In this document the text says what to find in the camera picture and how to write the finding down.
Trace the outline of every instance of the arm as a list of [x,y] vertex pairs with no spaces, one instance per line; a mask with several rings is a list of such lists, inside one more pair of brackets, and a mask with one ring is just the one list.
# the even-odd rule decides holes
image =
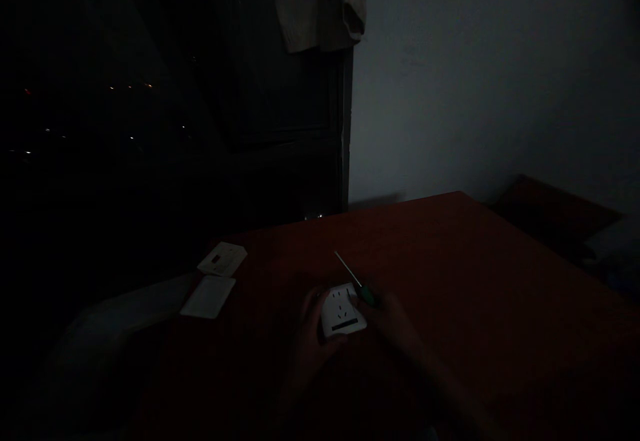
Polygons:
[[347,342],[345,335],[332,336],[324,344],[318,339],[320,313],[328,295],[329,291],[313,288],[302,303],[285,377],[267,421],[268,431],[272,436],[278,434],[289,411],[320,368]]
[[420,372],[427,387],[443,404],[458,435],[470,440],[504,439],[484,407],[469,395],[448,367],[422,342],[395,295],[382,293],[378,296],[377,308],[357,300],[354,304]]

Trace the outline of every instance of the screwdriver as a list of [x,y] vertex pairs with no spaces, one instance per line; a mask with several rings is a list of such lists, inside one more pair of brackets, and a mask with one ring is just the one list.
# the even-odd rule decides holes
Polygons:
[[351,274],[351,277],[353,277],[353,279],[355,280],[356,284],[358,285],[358,294],[360,298],[362,298],[362,300],[365,303],[369,304],[372,308],[375,308],[375,298],[373,297],[371,290],[369,290],[367,286],[363,286],[362,284],[360,284],[360,281],[358,281],[358,278],[355,277],[355,274],[353,273],[353,271],[349,269],[349,266],[347,266],[347,263],[345,263],[343,259],[340,257],[340,255],[338,254],[338,251],[334,251],[333,253],[338,257],[338,259],[345,266],[345,268],[347,268],[347,271],[349,271],[349,274]]

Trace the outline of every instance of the white wall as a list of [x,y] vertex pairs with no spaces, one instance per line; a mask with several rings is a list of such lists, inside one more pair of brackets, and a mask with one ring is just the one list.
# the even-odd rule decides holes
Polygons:
[[640,17],[628,2],[367,0],[349,202],[458,189],[489,201],[526,173],[637,210]]

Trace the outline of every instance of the tabletop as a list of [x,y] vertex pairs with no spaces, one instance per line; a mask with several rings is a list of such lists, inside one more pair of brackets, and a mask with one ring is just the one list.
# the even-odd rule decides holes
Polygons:
[[[611,434],[637,401],[638,311],[464,193],[213,245],[221,240],[247,250],[237,283],[216,320],[172,321],[132,421],[136,439],[239,437],[252,427],[277,389],[305,292],[351,280],[335,250],[361,281],[397,294],[424,342],[514,437]],[[291,429],[410,437],[434,409],[369,327],[322,369]]]

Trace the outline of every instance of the person's right hand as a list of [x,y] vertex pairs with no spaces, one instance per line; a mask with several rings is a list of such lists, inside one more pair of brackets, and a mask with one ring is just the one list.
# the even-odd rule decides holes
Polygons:
[[358,298],[353,298],[352,302],[391,344],[410,358],[419,356],[424,345],[398,298],[390,292],[374,294],[375,308]]

